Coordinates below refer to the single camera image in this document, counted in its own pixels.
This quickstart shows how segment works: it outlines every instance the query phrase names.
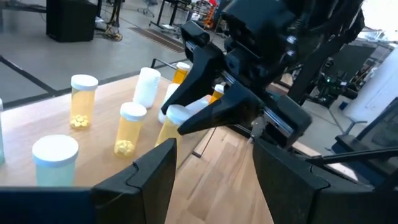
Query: black equipment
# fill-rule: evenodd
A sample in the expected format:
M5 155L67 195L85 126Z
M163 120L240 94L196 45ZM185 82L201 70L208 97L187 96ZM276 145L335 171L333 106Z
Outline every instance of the black equipment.
M351 83L346 81L346 72L333 74L329 70L334 66L333 58L326 60L319 76L311 83L317 87L318 93L315 96L307 95L307 99L329 108L340 95L349 99L355 99L358 92L349 88Z
M381 185L367 186L326 166L358 155L306 158L291 148L312 122L298 102L325 61L363 29L362 3L235 0L222 15L230 33L224 43L226 54L195 23L181 26L185 53L193 67L162 112L169 105L186 106L211 94L214 80L222 78L227 83L224 95L184 122L180 134L247 126L262 117L264 127L251 136L253 159L274 223L398 221L398 203L394 202L398 171ZM265 88L299 64L303 66L291 88L297 95L271 98Z
M97 7L82 0L47 0L46 34L58 42L91 41Z
M1 223L164 223L176 145L166 140L92 188L2 187Z

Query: metal stand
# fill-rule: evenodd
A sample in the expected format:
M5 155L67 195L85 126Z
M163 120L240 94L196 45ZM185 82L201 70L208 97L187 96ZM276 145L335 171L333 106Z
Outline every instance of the metal stand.
M157 21L156 21L156 22L151 21L151 22L149 23L149 26L150 26L151 24L153 24L153 25L155 25L155 26L157 26L157 27L159 27L159 28L161 28L161 29L165 29L165 27L163 27L162 24L160 24L160 19L162 18L162 13L163 13L163 9L164 9L164 4L165 4L166 1L169 2L169 3L174 4L172 17L170 18L170 22L169 22L169 26L173 26L173 24L174 24L174 19L175 19L175 15L176 15L177 9L178 9L178 4L179 4L179 3L184 3L183 1L178 1L178 0L176 0L176 1L163 0L163 1L162 1L162 5L160 6L159 15L157 16Z

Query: wooden tabletop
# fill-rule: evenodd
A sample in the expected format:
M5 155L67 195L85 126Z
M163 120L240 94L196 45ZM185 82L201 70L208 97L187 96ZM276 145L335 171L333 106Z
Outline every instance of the wooden tabletop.
M138 76L98 87L95 112L89 130L75 131L69 127L70 94L41 101L1 114L6 163L0 166L0 185L35 185L35 164L32 145L49 134L67 134L79 143L75 185L92 186L121 171L134 159L151 150L162 127L157 115L170 81L162 78L154 106L148 110L133 159L113 154L119 110L132 100ZM177 166L192 153L206 131L182 138L178 148Z
M319 155L299 142L294 147L309 156ZM252 149L246 138L226 127L209 130L195 149L202 157L190 156L178 171L165 223L273 224ZM341 164L332 167L353 174Z

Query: table leg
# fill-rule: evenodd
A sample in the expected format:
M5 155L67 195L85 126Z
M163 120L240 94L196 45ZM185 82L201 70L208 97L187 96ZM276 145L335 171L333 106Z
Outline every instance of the table leg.
M173 26L174 19L175 19L175 14L177 13L177 8L178 8L178 1L176 1L175 4L174 4L172 17L170 18L170 23L169 23L170 26Z
M164 3L165 3L165 2L166 2L165 0L162 1L162 5L161 5L160 11L159 11L159 16L157 17L156 25L158 25L158 26L159 26L159 24L160 24L160 19L161 19L161 17L162 17L162 13L163 13L163 8L164 8Z

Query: lab equipment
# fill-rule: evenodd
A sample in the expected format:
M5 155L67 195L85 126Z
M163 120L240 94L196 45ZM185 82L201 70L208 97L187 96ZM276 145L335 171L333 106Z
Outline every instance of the lab equipment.
M6 161L6 158L4 155L4 143L2 141L2 127L1 127L1 112L2 112L2 110L3 110L2 100L0 98L0 165Z
M153 106L157 87L160 82L160 72L153 68L144 67L139 74L133 102L139 103L149 109Z
M179 84L172 83L167 87L166 95L164 96L162 106L179 86L180 86ZM157 115L157 119L163 124L165 118L166 115L164 115L162 110L159 109L159 114Z
M189 117L191 117L191 113L185 107L181 105L170 105L167 109L166 120L164 121L159 136L157 137L155 147L169 138L175 138L177 140L178 148L181 141L181 135L178 133L177 129Z
M72 86L70 126L75 129L88 128L93 119L98 79L91 75L74 75L70 84Z
M185 77L187 77L187 74L191 69L191 66L189 64L179 62L176 64L176 68L177 69L174 73L172 83L181 84L184 81Z
M147 110L144 106L128 102L120 107L120 122L114 153L120 157L132 157Z
M70 136L54 134L40 138L32 147L36 183L41 187L74 185L79 144Z
M220 99L224 95L224 86L217 84L214 87L214 92L211 96L210 103L214 103L214 101Z

